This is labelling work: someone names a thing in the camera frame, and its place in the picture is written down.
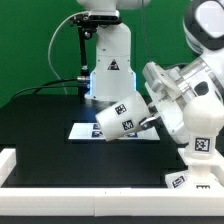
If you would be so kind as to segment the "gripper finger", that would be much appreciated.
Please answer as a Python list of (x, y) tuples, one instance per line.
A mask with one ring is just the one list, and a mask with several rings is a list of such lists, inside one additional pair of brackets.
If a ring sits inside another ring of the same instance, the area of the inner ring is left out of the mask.
[(153, 115), (149, 118), (144, 118), (139, 122), (140, 127), (143, 130), (150, 129), (152, 127), (158, 128), (162, 125), (162, 120), (159, 116)]

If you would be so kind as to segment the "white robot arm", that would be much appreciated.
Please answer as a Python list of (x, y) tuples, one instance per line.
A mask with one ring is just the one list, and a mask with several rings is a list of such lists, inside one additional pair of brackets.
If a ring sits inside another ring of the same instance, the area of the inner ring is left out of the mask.
[(96, 67), (90, 73), (89, 101), (107, 109), (96, 115), (106, 140), (165, 125), (179, 144), (189, 141), (183, 109), (193, 98), (211, 93), (224, 98), (224, 0), (191, 0), (183, 19), (186, 41), (198, 58), (165, 69), (149, 62), (143, 69), (147, 104), (136, 91), (130, 66), (131, 33), (121, 22), (121, 9), (136, 9), (140, 0), (77, 0), (86, 8), (79, 18), (98, 35)]

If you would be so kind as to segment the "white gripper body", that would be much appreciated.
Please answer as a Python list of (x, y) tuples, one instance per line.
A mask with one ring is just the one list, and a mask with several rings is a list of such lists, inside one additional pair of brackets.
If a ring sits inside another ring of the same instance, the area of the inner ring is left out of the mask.
[(152, 99), (152, 105), (156, 107), (157, 113), (172, 139), (178, 144), (185, 144), (189, 141), (189, 133), (183, 122), (183, 110), (187, 103), (197, 96), (192, 87), (193, 73), (178, 68), (166, 71), (181, 91), (178, 98), (172, 99), (167, 91), (154, 93), (147, 82), (145, 87)]

